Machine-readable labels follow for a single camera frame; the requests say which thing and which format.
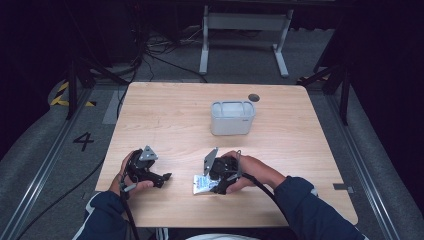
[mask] number 4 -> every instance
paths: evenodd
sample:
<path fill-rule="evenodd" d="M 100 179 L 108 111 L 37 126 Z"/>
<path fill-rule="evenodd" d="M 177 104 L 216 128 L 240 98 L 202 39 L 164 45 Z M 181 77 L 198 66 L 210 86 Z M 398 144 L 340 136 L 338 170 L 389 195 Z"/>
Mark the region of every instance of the number 4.
<path fill-rule="evenodd" d="M 94 140 L 90 140 L 90 136 L 91 136 L 91 133 L 86 132 L 82 136 L 74 139 L 74 143 L 84 143 L 84 145 L 82 146 L 81 152 L 85 151 L 85 148 L 87 147 L 87 143 L 93 143 L 94 142 Z"/>

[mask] white plastic container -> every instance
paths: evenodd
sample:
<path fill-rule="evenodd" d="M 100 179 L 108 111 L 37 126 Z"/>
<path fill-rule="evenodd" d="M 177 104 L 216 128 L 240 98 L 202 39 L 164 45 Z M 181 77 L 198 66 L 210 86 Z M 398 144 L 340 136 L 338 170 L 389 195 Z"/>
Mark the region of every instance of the white plastic container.
<path fill-rule="evenodd" d="M 211 105 L 213 135 L 247 134 L 256 111 L 250 101 L 218 101 Z"/>

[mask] metal rail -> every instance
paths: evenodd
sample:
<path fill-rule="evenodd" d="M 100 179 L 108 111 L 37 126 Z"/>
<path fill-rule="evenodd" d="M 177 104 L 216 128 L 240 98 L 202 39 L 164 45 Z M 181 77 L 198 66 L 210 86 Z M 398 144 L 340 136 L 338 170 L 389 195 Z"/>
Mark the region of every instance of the metal rail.
<path fill-rule="evenodd" d="M 332 109 L 334 117 L 338 119 L 337 125 L 349 147 L 349 151 L 353 158 L 353 163 L 358 174 L 359 180 L 361 181 L 362 187 L 364 188 L 365 193 L 368 197 L 368 201 L 370 202 L 371 207 L 374 210 L 374 215 L 376 216 L 380 228 L 383 231 L 384 237 L 390 240 L 400 239 L 396 228 L 393 225 L 392 220 L 390 219 L 389 213 L 387 212 L 386 207 L 384 206 L 380 193 L 378 192 L 374 181 L 372 180 L 371 175 L 368 172 L 364 159 L 362 158 L 359 152 L 355 140 L 352 137 L 349 128 L 345 126 L 340 119 L 340 116 L 338 114 L 339 107 L 337 105 L 335 97 L 333 95 L 325 96 L 328 105 Z"/>
<path fill-rule="evenodd" d="M 72 127 L 74 126 L 79 114 L 81 113 L 81 110 L 83 109 L 82 106 L 84 106 L 85 103 L 88 101 L 92 91 L 92 89 L 83 89 L 81 91 L 81 96 L 78 101 L 79 107 L 76 109 L 76 112 L 74 113 L 72 118 L 68 121 L 65 121 L 65 123 L 63 124 L 41 167 L 39 168 L 31 184 L 29 185 L 19 206 L 16 208 L 15 213 L 13 214 L 9 223 L 6 226 L 6 229 L 4 229 L 0 237 L 1 240 L 14 240 L 18 236 L 19 231 L 25 223 L 25 220 L 27 219 L 32 207 L 34 206 L 35 201 L 40 195 L 40 192 L 43 189 L 47 178 L 49 177 L 55 163 L 57 162 L 63 144 Z"/>

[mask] yellow tape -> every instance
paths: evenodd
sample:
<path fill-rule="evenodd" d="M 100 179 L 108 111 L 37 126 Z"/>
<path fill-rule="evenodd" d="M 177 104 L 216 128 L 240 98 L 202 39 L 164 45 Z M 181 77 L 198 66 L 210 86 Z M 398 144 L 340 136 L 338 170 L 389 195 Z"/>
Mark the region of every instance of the yellow tape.
<path fill-rule="evenodd" d="M 62 98 L 63 93 L 68 88 L 68 86 L 69 86 L 69 82 L 68 80 L 65 79 L 62 85 L 60 86 L 59 90 L 57 91 L 56 96 L 50 103 L 51 106 L 53 105 L 69 106 L 69 101 L 60 100 Z M 95 107 L 96 105 L 97 105 L 97 102 L 94 102 L 94 101 L 88 101 L 85 104 L 85 106 L 87 107 Z"/>

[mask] navy jacket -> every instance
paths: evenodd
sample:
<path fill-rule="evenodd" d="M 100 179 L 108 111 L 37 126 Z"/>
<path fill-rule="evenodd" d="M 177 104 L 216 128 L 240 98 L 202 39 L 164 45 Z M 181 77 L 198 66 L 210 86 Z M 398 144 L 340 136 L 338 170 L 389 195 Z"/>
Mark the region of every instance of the navy jacket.
<path fill-rule="evenodd" d="M 313 188 L 305 179 L 289 176 L 274 190 L 279 207 L 299 239 L 366 239 L 333 207 L 312 194 Z M 127 225 L 123 212 L 118 195 L 110 191 L 97 194 L 87 204 L 84 225 L 74 239 L 124 239 Z"/>

